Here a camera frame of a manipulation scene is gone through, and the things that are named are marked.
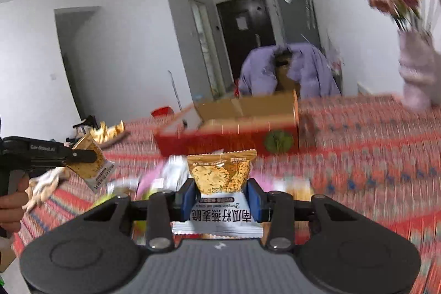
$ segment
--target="open cardboard box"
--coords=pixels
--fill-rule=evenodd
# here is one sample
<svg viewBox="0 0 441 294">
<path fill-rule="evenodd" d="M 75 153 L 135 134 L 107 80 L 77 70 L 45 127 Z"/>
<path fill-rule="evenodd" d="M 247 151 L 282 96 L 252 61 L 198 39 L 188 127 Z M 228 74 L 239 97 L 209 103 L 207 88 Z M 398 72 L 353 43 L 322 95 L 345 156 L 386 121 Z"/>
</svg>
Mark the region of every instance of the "open cardboard box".
<svg viewBox="0 0 441 294">
<path fill-rule="evenodd" d="M 163 156 L 256 149 L 259 155 L 299 151 L 295 92 L 191 105 L 158 129 Z"/>
<path fill-rule="evenodd" d="M 0 273 L 4 273 L 16 257 L 14 251 L 11 248 L 2 249 L 0 255 Z"/>
</svg>

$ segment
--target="purple jacket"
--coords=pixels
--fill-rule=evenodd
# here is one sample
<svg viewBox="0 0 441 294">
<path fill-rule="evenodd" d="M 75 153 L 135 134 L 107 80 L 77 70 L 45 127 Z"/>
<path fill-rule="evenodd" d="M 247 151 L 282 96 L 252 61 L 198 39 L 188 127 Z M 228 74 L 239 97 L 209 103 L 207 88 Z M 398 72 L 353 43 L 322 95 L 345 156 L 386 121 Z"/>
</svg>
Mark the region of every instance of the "purple jacket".
<svg viewBox="0 0 441 294">
<path fill-rule="evenodd" d="M 328 60 L 309 43 L 293 44 L 291 67 L 287 76 L 300 83 L 300 98 L 341 95 Z"/>
<path fill-rule="evenodd" d="M 277 46 L 253 49 L 242 65 L 239 78 L 241 95 L 271 95 L 277 87 L 274 51 Z"/>
<path fill-rule="evenodd" d="M 308 43 L 288 44 L 293 53 L 288 77 L 300 83 L 301 98 L 339 95 L 325 56 Z M 239 79 L 241 95 L 270 95 L 277 87 L 274 51 L 277 46 L 252 50 L 242 65 Z"/>
</svg>

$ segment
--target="black door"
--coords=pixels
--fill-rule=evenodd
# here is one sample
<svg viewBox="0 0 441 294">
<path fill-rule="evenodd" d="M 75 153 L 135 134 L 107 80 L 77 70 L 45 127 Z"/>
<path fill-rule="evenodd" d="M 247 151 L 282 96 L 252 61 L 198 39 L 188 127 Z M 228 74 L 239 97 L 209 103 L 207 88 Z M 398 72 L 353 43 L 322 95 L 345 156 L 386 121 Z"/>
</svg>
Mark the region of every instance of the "black door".
<svg viewBox="0 0 441 294">
<path fill-rule="evenodd" d="M 247 55 L 258 47 L 275 45 L 265 0 L 231 0 L 217 4 L 234 79 Z"/>
</svg>

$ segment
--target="flower vase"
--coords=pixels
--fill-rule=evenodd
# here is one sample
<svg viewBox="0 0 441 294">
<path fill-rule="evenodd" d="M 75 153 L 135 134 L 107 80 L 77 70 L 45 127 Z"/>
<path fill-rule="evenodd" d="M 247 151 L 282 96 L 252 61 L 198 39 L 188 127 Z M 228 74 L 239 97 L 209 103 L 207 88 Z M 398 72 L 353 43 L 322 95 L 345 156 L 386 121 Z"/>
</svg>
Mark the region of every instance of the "flower vase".
<svg viewBox="0 0 441 294">
<path fill-rule="evenodd" d="M 431 107 L 436 81 L 435 49 L 430 35 L 400 31 L 400 75 L 404 79 L 403 105 L 413 111 Z"/>
</svg>

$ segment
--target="metal screw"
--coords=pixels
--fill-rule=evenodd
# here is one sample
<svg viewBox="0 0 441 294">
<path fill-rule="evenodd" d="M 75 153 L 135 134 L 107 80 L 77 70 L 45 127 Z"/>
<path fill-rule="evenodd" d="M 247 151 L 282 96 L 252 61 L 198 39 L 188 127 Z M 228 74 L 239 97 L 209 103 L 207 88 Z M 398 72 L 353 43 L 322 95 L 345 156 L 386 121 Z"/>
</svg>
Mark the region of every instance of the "metal screw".
<svg viewBox="0 0 441 294">
<path fill-rule="evenodd" d="M 168 248 L 171 241 L 164 237 L 153 238 L 149 241 L 149 246 L 153 249 L 165 249 Z"/>
<path fill-rule="evenodd" d="M 288 238 L 277 237 L 270 240 L 270 246 L 274 249 L 286 249 L 291 246 L 291 241 Z"/>
</svg>

